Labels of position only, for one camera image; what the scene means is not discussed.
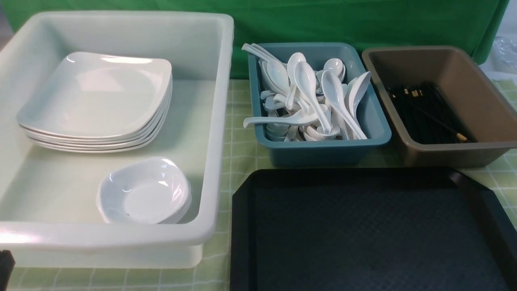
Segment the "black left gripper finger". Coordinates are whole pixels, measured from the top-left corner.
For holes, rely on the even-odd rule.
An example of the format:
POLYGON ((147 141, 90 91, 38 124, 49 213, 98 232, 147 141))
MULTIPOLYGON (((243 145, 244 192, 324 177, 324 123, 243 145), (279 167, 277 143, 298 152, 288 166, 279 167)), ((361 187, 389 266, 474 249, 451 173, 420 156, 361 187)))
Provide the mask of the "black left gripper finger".
POLYGON ((0 251, 0 290, 6 291, 11 274, 15 267, 15 259, 9 250, 0 251))

